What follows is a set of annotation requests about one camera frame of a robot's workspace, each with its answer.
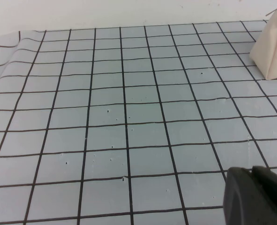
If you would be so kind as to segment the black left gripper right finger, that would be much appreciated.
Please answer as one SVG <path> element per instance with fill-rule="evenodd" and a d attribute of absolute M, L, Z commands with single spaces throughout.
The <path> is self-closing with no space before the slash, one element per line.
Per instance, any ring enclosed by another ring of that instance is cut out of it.
<path fill-rule="evenodd" d="M 251 174 L 271 205 L 272 212 L 277 214 L 277 174 L 263 166 L 253 166 Z"/>

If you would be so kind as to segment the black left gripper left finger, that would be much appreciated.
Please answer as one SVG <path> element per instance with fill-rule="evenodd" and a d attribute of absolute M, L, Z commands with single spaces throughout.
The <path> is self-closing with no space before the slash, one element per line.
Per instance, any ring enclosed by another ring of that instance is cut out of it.
<path fill-rule="evenodd" d="M 267 195 L 251 172 L 231 167 L 227 172 L 223 200 L 227 225 L 268 225 L 270 205 Z"/>

